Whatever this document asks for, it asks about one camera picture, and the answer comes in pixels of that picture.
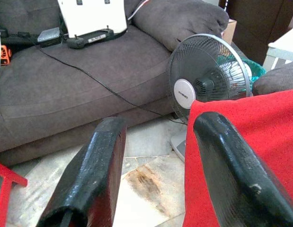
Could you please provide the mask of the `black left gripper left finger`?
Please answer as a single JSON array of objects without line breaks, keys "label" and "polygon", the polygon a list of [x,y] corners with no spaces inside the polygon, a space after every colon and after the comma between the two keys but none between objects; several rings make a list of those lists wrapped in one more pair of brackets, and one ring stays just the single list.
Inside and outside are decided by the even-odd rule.
[{"label": "black left gripper left finger", "polygon": [[111,227],[121,181],[126,122],[107,117],[66,166],[37,226]]}]

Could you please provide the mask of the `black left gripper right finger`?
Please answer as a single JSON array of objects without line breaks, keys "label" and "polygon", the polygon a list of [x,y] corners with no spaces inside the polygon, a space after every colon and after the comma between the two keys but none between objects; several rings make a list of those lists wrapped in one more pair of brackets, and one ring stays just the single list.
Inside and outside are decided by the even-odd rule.
[{"label": "black left gripper right finger", "polygon": [[293,200],[225,116],[202,113],[193,130],[219,226],[293,227]]}]

